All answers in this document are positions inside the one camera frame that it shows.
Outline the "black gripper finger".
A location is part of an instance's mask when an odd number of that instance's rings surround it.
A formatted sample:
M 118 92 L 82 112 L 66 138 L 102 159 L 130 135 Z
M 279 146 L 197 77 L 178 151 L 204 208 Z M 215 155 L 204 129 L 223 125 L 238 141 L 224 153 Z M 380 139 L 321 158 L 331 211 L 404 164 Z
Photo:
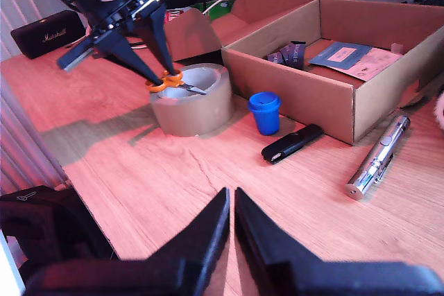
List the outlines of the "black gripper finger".
M 139 295 L 202 295 L 210 283 L 230 222 L 230 192 L 222 188 L 180 233 L 146 261 Z
M 94 47 L 103 54 L 114 56 L 120 63 L 132 69 L 155 86 L 163 84 L 151 68 L 132 50 L 128 40 L 116 30 L 108 30 L 94 37 Z
M 260 295 L 325 295 L 311 269 L 321 260 L 281 229 L 242 189 L 235 190 L 235 232 Z
M 166 6 L 150 3 L 137 13 L 137 34 L 146 43 L 157 61 L 171 75 L 176 74 L 164 32 Z

